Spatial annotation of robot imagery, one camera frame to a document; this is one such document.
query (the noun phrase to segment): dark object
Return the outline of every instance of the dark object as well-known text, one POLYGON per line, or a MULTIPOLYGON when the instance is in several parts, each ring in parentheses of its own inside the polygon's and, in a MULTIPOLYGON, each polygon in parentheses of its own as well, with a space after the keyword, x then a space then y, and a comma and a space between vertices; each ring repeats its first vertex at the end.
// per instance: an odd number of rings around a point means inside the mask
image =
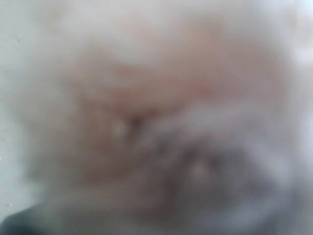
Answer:
POLYGON ((40 233, 31 221, 34 208, 6 217, 0 224, 0 235, 44 235, 40 233))

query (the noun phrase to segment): white surface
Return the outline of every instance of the white surface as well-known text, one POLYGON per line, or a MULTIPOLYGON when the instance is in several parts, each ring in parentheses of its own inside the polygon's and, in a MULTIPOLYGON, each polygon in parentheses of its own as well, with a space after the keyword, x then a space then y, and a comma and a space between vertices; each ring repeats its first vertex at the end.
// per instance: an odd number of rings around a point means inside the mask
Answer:
MULTIPOLYGON (((22 0, 0 0, 0 85, 5 65, 13 63, 33 32, 26 20, 22 0)), ((12 131, 14 126, 4 114, 0 100, 0 221, 7 215, 33 204, 31 189, 23 183, 14 163, 12 131)))

